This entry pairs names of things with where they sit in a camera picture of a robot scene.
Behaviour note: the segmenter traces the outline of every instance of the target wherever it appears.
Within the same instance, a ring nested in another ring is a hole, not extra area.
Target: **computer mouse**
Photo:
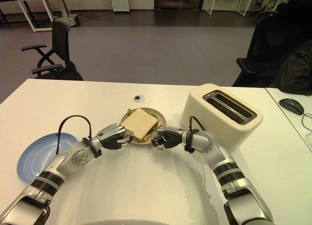
[[[278,103],[285,109],[297,115],[302,115],[304,113],[304,108],[302,107],[302,105],[294,99],[285,98],[280,100]]]

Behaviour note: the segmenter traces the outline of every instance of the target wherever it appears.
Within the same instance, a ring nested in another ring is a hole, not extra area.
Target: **toaster slot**
[[[245,125],[256,118],[254,112],[221,91],[206,94],[203,99],[237,124]]]
[[[253,116],[253,114],[251,114],[250,112],[248,112],[247,110],[245,110],[241,106],[237,105],[236,103],[232,102],[230,99],[228,99],[224,95],[222,95],[222,94],[215,94],[214,96],[215,96],[215,98],[217,98],[218,100],[220,100],[224,104],[226,104],[229,107],[231,107],[236,112],[240,113],[245,118],[250,119]]]
[[[227,117],[229,117],[231,120],[235,121],[238,124],[243,124],[245,120],[243,120],[241,117],[239,117],[237,114],[232,112],[230,109],[226,108],[223,104],[217,102],[213,98],[209,97],[206,99],[206,101],[213,105],[215,108],[217,108],[219,111],[224,113]]]

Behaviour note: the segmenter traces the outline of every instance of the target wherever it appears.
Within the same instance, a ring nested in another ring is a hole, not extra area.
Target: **black jacket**
[[[301,44],[281,63],[270,87],[291,94],[312,94],[312,41]]]

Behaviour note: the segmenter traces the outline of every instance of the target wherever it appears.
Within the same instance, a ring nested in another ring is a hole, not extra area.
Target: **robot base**
[[[66,22],[70,27],[78,25],[77,14],[70,14],[67,17],[56,17],[56,20]]]

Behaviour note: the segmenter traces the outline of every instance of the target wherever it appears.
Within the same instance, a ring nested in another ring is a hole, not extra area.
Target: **cream toaster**
[[[181,119],[185,129],[189,128],[190,116],[195,116],[229,152],[237,149],[263,120],[255,108],[214,84],[204,84],[189,93]],[[196,122],[192,127],[201,130]]]

